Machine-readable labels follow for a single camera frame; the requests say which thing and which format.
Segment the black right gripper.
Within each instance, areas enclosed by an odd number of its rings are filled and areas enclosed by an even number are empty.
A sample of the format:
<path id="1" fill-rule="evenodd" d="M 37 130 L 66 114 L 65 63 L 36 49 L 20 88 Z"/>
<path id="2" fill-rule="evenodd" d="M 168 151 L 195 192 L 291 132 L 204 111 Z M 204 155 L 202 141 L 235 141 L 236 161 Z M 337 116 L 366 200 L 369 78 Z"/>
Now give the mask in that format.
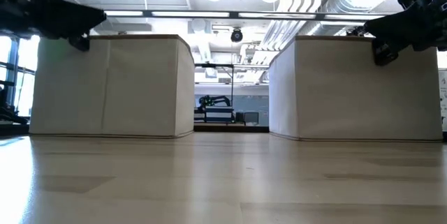
<path id="1" fill-rule="evenodd" d="M 447 0 L 397 0 L 405 11 L 367 21 L 363 30 L 372 34 L 376 66 L 396 60 L 409 46 L 415 51 L 435 47 L 447 52 Z"/>

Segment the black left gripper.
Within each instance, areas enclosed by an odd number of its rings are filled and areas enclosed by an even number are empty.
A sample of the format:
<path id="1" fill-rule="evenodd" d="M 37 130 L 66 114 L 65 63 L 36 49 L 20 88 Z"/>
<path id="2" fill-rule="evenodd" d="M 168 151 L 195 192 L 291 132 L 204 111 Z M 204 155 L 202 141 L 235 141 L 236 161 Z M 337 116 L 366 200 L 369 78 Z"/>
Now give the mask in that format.
<path id="1" fill-rule="evenodd" d="M 48 38 L 67 38 L 75 49 L 88 52 L 90 39 L 82 35 L 106 20 L 105 11 L 76 3 L 56 3 L 43 11 L 48 1 L 0 0 L 0 36 L 30 38 L 41 32 Z"/>

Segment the beige fabric storage bin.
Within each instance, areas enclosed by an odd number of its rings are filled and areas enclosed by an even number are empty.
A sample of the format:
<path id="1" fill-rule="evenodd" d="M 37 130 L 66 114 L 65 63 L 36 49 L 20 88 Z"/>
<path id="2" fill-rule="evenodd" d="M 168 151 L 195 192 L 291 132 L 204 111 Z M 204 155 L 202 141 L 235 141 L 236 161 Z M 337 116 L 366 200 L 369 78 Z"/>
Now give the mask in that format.
<path id="1" fill-rule="evenodd" d="M 296 36 L 270 62 L 269 129 L 306 141 L 440 141 L 437 52 L 386 66 L 370 38 Z"/>
<path id="2" fill-rule="evenodd" d="M 195 64 L 177 35 L 96 36 L 86 52 L 38 46 L 34 135 L 180 137 L 193 131 Z"/>

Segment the black equipment by window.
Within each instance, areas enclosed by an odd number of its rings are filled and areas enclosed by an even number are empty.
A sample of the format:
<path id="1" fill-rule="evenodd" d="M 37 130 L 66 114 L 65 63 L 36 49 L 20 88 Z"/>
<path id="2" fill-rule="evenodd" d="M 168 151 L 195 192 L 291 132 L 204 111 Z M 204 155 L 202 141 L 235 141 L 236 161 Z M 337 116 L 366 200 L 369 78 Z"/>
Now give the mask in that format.
<path id="1" fill-rule="evenodd" d="M 0 124 L 17 123 L 27 125 L 29 121 L 25 117 L 20 117 L 15 108 L 6 101 L 8 86 L 10 86 L 10 82 L 0 80 Z"/>

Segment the dark background monitor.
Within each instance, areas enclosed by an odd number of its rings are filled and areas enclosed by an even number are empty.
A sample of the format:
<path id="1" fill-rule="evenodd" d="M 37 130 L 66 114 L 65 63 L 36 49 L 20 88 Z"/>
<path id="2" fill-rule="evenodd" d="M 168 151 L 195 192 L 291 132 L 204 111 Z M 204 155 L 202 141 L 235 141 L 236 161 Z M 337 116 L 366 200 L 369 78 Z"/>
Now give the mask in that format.
<path id="1" fill-rule="evenodd" d="M 244 122 L 246 125 L 257 126 L 259 125 L 259 113 L 258 112 L 245 112 Z"/>

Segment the background workbench with boxes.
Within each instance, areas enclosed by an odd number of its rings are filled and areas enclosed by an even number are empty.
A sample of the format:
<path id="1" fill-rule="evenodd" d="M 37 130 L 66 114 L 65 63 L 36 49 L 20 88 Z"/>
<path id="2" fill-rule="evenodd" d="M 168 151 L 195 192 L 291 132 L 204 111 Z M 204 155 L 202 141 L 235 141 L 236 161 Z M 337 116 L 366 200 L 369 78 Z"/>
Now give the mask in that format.
<path id="1" fill-rule="evenodd" d="M 197 107 L 194 109 L 194 121 L 246 125 L 243 114 L 234 112 L 231 107 Z"/>

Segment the white wall poster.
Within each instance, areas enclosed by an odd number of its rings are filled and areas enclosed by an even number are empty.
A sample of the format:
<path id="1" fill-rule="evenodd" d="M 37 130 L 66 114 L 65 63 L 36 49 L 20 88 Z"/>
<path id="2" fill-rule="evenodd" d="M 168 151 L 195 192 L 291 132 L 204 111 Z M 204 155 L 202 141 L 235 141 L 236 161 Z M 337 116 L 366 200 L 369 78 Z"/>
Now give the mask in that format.
<path id="1" fill-rule="evenodd" d="M 439 95 L 441 122 L 442 124 L 447 124 L 447 69 L 439 70 Z"/>

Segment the black background stand frame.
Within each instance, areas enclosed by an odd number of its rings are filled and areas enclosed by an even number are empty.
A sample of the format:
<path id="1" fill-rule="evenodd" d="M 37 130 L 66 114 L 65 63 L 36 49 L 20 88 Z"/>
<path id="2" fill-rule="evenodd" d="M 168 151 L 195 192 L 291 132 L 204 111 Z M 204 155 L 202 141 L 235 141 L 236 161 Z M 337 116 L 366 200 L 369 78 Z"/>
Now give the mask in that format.
<path id="1" fill-rule="evenodd" d="M 234 76 L 235 76 L 235 66 L 233 64 L 212 64 L 210 62 L 195 64 L 196 68 L 213 68 L 213 69 L 222 69 L 224 70 L 231 79 L 231 94 L 230 94 L 230 102 L 228 106 L 233 107 L 233 94 L 234 94 Z M 217 103 L 216 99 L 213 98 L 203 98 L 200 100 L 200 106 L 202 108 L 206 108 L 207 106 L 211 106 L 211 101 Z"/>

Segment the black overhead frame bar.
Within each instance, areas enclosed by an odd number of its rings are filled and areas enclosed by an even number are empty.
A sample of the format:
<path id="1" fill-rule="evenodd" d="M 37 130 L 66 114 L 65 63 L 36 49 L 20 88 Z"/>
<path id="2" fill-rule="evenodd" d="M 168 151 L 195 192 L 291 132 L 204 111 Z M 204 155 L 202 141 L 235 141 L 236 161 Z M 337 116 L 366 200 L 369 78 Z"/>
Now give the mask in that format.
<path id="1" fill-rule="evenodd" d="M 200 11 L 200 10 L 106 10 L 108 17 L 144 17 L 175 19 L 227 19 L 227 20 L 296 20 L 296 21 L 334 21 L 365 22 L 378 19 L 386 14 L 369 13 L 280 13 L 245 11 Z"/>

